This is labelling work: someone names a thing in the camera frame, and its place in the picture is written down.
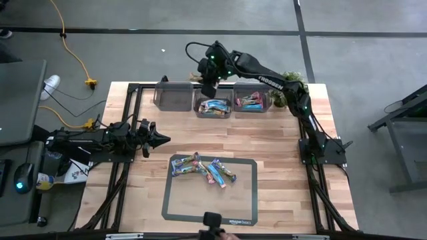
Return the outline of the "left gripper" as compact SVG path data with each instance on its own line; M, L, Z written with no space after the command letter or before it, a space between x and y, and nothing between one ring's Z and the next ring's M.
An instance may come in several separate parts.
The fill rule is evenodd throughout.
M142 119L138 121L139 128L137 129L137 137L141 142L141 148L144 157L149 157L149 148L151 147L151 142L153 140L153 148L159 147L165 143L171 141L170 137L158 133L155 130L155 122L150 122L147 119Z

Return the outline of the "orange peanut butter chip bar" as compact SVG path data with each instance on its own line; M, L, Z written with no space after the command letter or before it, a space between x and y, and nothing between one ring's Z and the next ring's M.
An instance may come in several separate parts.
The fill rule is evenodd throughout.
M225 117L229 114L228 111L222 111L217 109L202 109L199 113L204 117Z

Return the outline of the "purple green granola bar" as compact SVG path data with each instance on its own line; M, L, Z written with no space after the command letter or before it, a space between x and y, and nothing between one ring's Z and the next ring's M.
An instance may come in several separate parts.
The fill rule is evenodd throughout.
M199 166L191 164L188 166L173 167L171 175L177 177L178 175L185 175L188 173L199 173Z
M193 155L190 155L189 157L185 157L182 159L174 159L171 164L173 167L182 167L185 164L191 163L193 161L199 161L201 158L199 156L198 152L195 152Z

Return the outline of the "red brown granola bar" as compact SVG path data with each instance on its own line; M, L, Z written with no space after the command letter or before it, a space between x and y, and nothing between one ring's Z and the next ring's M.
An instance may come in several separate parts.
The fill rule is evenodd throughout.
M263 103L263 99L261 94L258 91L252 93L251 95L236 99L236 104L240 107L245 105L256 105L256 104L262 104L262 103Z

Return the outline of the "light blue granola bar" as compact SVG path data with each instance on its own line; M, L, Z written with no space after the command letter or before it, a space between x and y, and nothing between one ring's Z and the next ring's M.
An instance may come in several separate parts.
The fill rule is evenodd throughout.
M210 100L202 101L200 106L206 109L216 108L221 111L227 111L230 107L227 101L223 99L210 99Z

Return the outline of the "snack bars on mat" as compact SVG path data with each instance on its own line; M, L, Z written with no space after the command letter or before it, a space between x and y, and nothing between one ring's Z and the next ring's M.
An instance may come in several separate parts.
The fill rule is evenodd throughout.
M237 180L236 174L230 171L219 159L214 159L211 164L219 171L222 175L225 175L232 183Z

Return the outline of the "transparent grey plastic bin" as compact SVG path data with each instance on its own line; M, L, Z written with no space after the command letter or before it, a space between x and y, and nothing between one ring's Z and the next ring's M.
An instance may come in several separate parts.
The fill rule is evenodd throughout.
M188 82L159 82L153 103L160 111L191 111L193 85Z
M248 113L265 113L271 106L270 88L267 85L261 83L236 83L234 85L234 111L237 112L248 112ZM262 111L242 111L242 107L236 104L236 99L251 95L258 91L263 99Z
M202 101L210 100L210 98L202 94L200 89L196 89L194 91L193 110L196 116L199 118L227 119L230 117L232 112L232 105L233 105L232 98L233 98L233 92L231 89L218 89L216 91L216 96L213 99L226 100L228 105L230 106L229 109L227 110L229 114L227 114L225 117L204 117L199 113L199 110L205 109L204 107L201 107L200 104Z

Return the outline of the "red white snack bag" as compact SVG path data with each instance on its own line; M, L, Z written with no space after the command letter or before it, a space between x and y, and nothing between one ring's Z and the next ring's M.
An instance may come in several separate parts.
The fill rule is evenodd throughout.
M196 168L199 173L201 173L206 179L209 184L214 184L216 180L213 178L212 174L209 172L207 167L205 167L201 162L196 163Z

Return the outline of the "green potted plant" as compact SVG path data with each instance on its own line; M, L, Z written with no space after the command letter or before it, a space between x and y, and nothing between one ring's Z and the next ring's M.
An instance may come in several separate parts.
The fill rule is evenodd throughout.
M282 76L288 81L299 81L304 89L308 92L308 86L300 72L296 71L286 71L282 73ZM287 107L287 100L284 94L276 89L269 90L270 100L272 101L275 107Z

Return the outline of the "woven baking mat dark border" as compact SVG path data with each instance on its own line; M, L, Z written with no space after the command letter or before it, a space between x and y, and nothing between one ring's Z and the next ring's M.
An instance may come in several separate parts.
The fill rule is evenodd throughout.
M169 159L161 214L165 220L202 222L205 212L219 213L222 223L253 226L258 222L258 165L253 159L217 157L236 175L226 184L208 183L201 173L173 176L173 161L186 158L175 154Z

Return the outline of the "white printed box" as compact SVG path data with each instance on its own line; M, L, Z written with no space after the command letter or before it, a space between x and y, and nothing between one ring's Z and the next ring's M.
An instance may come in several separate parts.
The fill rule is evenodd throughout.
M88 179L90 166L71 160L71 165L63 176L64 184L85 183Z

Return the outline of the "silver striped plate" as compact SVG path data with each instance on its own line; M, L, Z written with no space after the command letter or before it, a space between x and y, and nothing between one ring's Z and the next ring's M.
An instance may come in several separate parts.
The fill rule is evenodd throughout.
M144 239L143 233L114 233L107 234L105 240L141 240Z
M330 240L330 237L327 235L295 234L292 235L292 240Z

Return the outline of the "person's white shoe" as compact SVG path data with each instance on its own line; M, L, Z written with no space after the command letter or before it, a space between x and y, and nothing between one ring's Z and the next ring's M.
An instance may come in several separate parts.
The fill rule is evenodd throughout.
M52 75L44 80L44 87L40 95L40 100L45 101L50 98L51 94L58 88L61 78L58 75Z

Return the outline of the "yellow white bottle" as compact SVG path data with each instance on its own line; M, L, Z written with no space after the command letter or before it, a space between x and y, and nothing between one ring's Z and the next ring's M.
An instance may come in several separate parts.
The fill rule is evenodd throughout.
M52 188L55 184L55 178L51 175L47 175L44 173L38 173L37 175L37 182L36 182L36 189L47 191Z

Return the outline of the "black computer mouse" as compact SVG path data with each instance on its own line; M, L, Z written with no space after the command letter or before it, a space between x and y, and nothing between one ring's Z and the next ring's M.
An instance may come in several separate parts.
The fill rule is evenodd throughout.
M16 168L14 173L14 186L19 194L28 193L33 187L34 164L23 163Z

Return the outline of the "dark grey flat panel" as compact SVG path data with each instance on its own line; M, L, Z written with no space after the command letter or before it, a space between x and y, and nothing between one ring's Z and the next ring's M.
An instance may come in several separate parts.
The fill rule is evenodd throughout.
M30 140L47 62L0 64L0 147Z

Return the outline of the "grey desk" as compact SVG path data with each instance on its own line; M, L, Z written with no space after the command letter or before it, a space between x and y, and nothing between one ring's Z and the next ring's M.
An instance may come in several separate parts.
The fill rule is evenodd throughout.
M34 222L37 220L39 196L36 190L37 175L42 166L44 144L40 141L0 148L0 159L11 159L5 189L0 197L0 227ZM19 194L14 186L14 173L23 163L34 164L33 187Z

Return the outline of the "black keyboard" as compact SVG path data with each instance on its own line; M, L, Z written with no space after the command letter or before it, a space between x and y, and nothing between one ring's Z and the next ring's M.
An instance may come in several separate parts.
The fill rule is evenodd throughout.
M3 195L11 164L11 159L0 159L0 197Z

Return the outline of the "black metal stand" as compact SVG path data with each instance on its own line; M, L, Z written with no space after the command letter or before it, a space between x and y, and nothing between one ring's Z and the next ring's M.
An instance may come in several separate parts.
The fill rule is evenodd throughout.
M391 193L427 189L427 174L419 166L427 166L427 84L395 102L393 110L368 126L371 132L387 128L405 183L390 188Z

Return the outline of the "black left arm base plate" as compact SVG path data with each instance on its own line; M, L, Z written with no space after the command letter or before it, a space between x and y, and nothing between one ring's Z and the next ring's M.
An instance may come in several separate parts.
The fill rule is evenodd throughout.
M134 159L136 147L131 144L130 125L119 129L100 129L87 147L94 162L129 163Z

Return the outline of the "black aluminium table frame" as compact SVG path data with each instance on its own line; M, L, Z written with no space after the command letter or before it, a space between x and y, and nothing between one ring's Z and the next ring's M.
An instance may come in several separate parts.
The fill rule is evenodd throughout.
M139 116L154 121L169 143L141 153L130 165L119 229L122 232L189 233L201 222L165 220L161 214L172 155L253 159L258 165L258 222L227 225L232 233L314 233L306 168L300 161L298 122L286 109L199 118L193 111L160 111L153 83L142 88Z

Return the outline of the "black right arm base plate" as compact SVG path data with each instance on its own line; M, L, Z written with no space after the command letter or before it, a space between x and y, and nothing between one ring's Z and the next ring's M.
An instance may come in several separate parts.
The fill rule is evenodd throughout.
M309 152L308 139L300 139L298 141L300 159L304 165L342 165L347 163L345 149L340 139L328 139L324 147L324 156L316 157Z

